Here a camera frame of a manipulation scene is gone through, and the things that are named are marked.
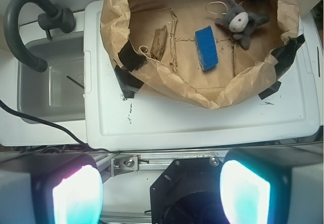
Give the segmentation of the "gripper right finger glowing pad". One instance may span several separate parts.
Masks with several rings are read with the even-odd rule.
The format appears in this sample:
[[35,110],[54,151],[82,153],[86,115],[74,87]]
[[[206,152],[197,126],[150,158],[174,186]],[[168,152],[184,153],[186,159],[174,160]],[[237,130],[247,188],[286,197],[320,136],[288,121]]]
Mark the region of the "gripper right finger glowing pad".
[[323,147],[237,147],[220,196],[230,223],[323,223]]

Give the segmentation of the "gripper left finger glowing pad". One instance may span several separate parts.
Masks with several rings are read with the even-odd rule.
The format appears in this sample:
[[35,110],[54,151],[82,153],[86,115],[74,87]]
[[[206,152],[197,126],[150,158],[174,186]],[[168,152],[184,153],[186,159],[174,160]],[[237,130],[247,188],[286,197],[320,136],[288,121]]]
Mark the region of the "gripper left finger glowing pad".
[[1,157],[1,223],[97,223],[102,205],[102,178],[89,154]]

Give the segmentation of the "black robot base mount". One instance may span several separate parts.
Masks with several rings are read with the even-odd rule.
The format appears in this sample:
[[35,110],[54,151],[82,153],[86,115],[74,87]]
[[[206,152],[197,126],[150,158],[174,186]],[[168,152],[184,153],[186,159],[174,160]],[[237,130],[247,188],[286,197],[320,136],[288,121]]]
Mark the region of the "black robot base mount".
[[220,197],[222,162],[175,159],[150,186],[152,223],[228,223]]

